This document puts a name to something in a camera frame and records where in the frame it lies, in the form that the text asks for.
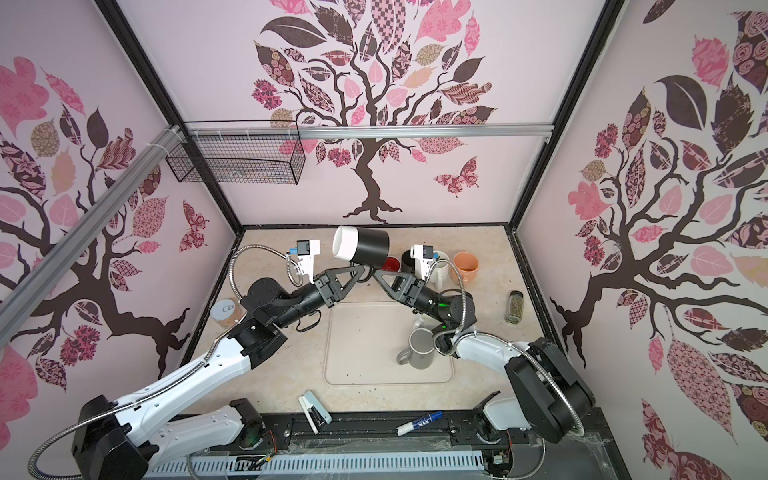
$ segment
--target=white mug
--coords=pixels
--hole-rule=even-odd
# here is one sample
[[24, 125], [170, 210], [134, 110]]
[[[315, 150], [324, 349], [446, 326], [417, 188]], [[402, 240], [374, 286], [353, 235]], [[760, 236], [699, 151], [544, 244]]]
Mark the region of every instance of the white mug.
[[[438, 260], [449, 260], [450, 257], [446, 252], [435, 250], [438, 255]], [[448, 278], [449, 269], [451, 266], [445, 262], [438, 263], [434, 270], [432, 270], [432, 276], [429, 277], [429, 282], [434, 283], [438, 291], [442, 290], [442, 283]]]

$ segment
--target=orange mug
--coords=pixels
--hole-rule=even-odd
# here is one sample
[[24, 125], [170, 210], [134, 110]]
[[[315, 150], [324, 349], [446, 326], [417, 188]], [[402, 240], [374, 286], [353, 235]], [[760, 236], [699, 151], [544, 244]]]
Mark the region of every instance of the orange mug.
[[[458, 271], [462, 273], [462, 281], [464, 283], [472, 282], [478, 275], [478, 268], [480, 262], [478, 257], [475, 257], [469, 252], [458, 252], [453, 256], [453, 264], [456, 265]], [[451, 278], [454, 282], [458, 283], [456, 272], [451, 268]]]

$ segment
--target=gray mug handle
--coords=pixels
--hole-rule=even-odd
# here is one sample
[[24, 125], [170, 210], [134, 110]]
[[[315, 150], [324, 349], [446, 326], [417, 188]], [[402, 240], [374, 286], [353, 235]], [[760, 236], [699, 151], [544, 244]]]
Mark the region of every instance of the gray mug handle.
[[407, 348], [403, 350], [402, 352], [397, 354], [397, 364], [398, 365], [405, 365], [406, 363], [411, 361], [411, 349]]

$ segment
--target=beige tray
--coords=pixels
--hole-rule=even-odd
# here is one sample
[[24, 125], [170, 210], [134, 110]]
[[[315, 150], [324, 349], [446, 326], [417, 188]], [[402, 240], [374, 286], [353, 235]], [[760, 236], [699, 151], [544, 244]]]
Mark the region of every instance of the beige tray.
[[415, 317], [395, 302], [341, 303], [330, 310], [324, 376], [331, 385], [446, 383], [453, 379], [450, 357], [435, 353], [424, 370], [398, 365]]

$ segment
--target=white lid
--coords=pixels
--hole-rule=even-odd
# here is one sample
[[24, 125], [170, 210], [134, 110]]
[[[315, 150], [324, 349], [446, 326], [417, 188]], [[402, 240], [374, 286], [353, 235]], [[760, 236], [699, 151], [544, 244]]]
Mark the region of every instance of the white lid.
[[235, 302], [232, 300], [219, 300], [214, 304], [214, 306], [211, 307], [210, 318], [216, 321], [226, 320], [230, 318], [233, 313], [235, 313], [236, 307], [237, 305], [235, 305]]

